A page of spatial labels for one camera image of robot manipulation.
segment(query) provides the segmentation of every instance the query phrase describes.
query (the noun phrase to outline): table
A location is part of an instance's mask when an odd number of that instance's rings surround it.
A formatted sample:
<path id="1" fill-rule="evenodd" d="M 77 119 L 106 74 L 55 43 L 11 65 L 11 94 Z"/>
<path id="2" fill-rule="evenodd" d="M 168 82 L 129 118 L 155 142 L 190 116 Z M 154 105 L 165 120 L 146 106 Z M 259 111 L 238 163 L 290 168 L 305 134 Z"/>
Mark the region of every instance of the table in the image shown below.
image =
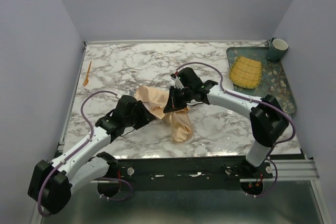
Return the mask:
<path id="1" fill-rule="evenodd" d="M 223 86 L 233 89 L 228 77 L 226 50 L 229 47 L 251 46 L 264 46 L 264 41 L 88 45 L 66 130 L 64 151 L 73 147 L 89 131 L 80 114 L 81 103 L 89 94 L 98 90 L 130 94 L 141 85 L 168 90 L 173 84 L 170 74 L 181 64 L 191 61 L 201 61 L 218 68 L 224 75 Z M 89 83 L 83 87 L 90 61 Z M 203 81 L 219 81 L 218 74 L 212 69 L 200 65 L 191 67 Z M 112 110 L 116 103 L 115 97 L 100 94 L 86 104 L 84 111 L 94 123 Z M 188 115 L 194 126 L 194 135 L 184 143 L 174 143 L 170 126 L 155 120 L 125 137 L 117 138 L 101 151 L 116 158 L 235 156 L 246 155 L 254 141 L 250 121 L 228 109 L 202 104 L 191 108 Z M 291 132 L 291 127 L 288 127 L 282 138 L 289 137 Z M 297 137 L 278 145 L 273 152 L 299 153 Z"/>

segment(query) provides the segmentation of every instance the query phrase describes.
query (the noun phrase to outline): folded cloth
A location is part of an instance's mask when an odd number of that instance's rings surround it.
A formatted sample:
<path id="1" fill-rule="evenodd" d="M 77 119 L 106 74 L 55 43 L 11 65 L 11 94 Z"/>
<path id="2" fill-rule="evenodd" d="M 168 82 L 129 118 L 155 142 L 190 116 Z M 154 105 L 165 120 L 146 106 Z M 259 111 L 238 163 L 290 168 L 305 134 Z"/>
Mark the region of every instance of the folded cloth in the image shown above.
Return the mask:
<path id="1" fill-rule="evenodd" d="M 135 98 L 148 103 L 150 113 L 171 125 L 173 141 L 184 142 L 192 137 L 193 127 L 187 115 L 188 108 L 176 112 L 163 113 L 169 98 L 169 91 L 140 86 L 136 91 Z"/>

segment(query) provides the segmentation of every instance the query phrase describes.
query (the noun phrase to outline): gray wall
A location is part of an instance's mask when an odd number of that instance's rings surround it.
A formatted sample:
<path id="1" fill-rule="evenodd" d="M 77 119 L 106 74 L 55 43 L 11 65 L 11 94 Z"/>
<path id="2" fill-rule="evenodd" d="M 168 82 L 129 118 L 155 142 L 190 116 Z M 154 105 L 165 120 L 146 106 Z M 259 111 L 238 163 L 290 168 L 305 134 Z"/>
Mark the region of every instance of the gray wall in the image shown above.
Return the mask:
<path id="1" fill-rule="evenodd" d="M 61 0 L 0 0 L 0 223 L 29 223 L 35 164 L 56 151 L 83 44 Z"/>
<path id="2" fill-rule="evenodd" d="M 336 223 L 336 0 L 294 0 L 275 32 L 289 51 L 283 66 L 298 111 L 301 145 L 313 156 Z"/>
<path id="3" fill-rule="evenodd" d="M 292 0 L 62 0 L 84 40 L 265 39 Z"/>

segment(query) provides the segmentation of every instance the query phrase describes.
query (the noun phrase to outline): cup handle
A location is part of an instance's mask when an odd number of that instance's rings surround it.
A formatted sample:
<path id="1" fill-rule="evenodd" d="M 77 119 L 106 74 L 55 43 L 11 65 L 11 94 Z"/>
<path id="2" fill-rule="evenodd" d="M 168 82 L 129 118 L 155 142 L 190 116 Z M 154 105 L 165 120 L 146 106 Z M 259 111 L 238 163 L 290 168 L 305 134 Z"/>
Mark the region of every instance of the cup handle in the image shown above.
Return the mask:
<path id="1" fill-rule="evenodd" d="M 270 47 L 272 45 L 273 40 L 275 40 L 277 37 L 273 37 L 272 39 L 268 40 L 268 46 Z"/>

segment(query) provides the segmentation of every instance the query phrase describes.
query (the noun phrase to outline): green tray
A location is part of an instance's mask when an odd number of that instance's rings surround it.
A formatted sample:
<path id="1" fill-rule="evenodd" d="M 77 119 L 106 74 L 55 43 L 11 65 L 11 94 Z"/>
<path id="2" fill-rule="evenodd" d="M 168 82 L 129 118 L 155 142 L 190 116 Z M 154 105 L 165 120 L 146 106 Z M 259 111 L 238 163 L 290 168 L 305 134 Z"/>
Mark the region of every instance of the green tray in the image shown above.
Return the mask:
<path id="1" fill-rule="evenodd" d="M 296 111 L 297 106 L 284 68 L 281 62 L 273 63 L 266 60 L 267 50 L 268 47 L 230 47 L 227 49 L 226 53 L 230 68 L 236 57 L 240 55 L 248 59 L 261 61 L 262 65 L 261 81 L 258 87 L 245 89 L 233 84 L 234 89 L 243 94 L 257 97 L 265 97 L 271 94 L 277 98 L 283 111 L 292 114 Z"/>

